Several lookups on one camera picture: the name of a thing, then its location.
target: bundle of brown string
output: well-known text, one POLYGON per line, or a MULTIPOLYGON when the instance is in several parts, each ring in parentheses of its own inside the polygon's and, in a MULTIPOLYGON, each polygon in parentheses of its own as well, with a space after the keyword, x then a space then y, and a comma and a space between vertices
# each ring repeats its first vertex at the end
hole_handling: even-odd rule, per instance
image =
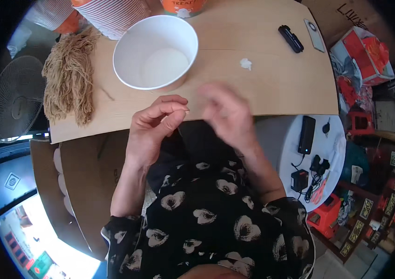
POLYGON ((62 37, 52 48, 42 72, 47 78, 44 114, 50 121, 65 119, 72 110, 78 126, 91 120, 94 69, 89 54, 100 36, 99 31, 89 27, 78 35, 62 37))

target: electric fan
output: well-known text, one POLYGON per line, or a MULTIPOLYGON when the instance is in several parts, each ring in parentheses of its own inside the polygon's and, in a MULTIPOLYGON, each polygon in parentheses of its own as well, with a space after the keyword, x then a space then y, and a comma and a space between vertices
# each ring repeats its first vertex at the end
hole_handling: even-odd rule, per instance
POLYGON ((43 106, 46 82, 42 70, 38 59, 22 56, 10 62, 0 74, 1 141, 14 142, 32 127, 43 106))

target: black patterned top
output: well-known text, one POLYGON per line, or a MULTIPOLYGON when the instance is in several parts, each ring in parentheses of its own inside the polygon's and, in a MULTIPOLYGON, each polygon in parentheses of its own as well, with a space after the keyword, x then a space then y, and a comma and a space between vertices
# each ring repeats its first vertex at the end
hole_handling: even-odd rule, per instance
POLYGON ((249 190, 241 162, 179 165, 144 216, 110 218, 108 278, 177 278, 218 264, 248 278, 304 279, 315 249, 295 198, 267 205, 249 190))

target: forearm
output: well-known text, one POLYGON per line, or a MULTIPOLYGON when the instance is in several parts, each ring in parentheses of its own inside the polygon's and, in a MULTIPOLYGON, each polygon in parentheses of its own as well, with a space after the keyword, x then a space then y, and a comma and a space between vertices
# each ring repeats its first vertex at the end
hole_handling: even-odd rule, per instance
POLYGON ((283 182, 267 160, 259 143, 256 142, 242 153, 252 187, 260 195, 263 204, 285 197, 283 182))
POLYGON ((111 215, 116 217, 140 215, 145 198, 148 169, 149 167, 125 163, 112 196, 111 215))

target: round white table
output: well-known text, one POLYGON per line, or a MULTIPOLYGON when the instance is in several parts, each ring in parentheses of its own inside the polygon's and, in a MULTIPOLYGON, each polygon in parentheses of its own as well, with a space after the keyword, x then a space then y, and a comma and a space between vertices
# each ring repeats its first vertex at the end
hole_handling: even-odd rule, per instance
MULTIPOLYGON (((327 159, 331 164, 334 158, 334 142, 336 138, 339 138, 339 151, 335 165, 331 166, 330 170, 325 171, 325 174, 323 175, 322 181, 325 180, 326 177, 328 177, 328 179, 323 188, 322 197, 318 201, 316 200, 317 203, 314 204, 312 201, 306 203, 304 194, 299 198, 308 212, 323 204, 332 191, 334 191, 334 188, 339 181, 343 164, 345 162, 346 147, 345 133, 342 122, 340 121, 338 115, 309 116, 315 119, 312 150, 311 154, 307 154, 301 165, 297 167, 299 170, 303 169, 309 172, 308 186, 312 182, 311 171, 309 168, 315 155, 320 156, 320 163, 323 161, 323 159, 327 159), (328 123, 328 120, 330 124, 330 131, 328 132, 328 136, 326 136, 322 131, 322 127, 328 123)), ((303 115, 275 116, 265 120, 260 120, 255 124, 258 141, 263 148, 267 159, 277 170, 278 175, 283 182, 286 195, 288 197, 295 197, 297 199, 300 193, 291 189, 290 176, 296 171, 291 163, 294 165, 300 164, 301 158, 303 156, 297 152, 302 120, 303 115)))

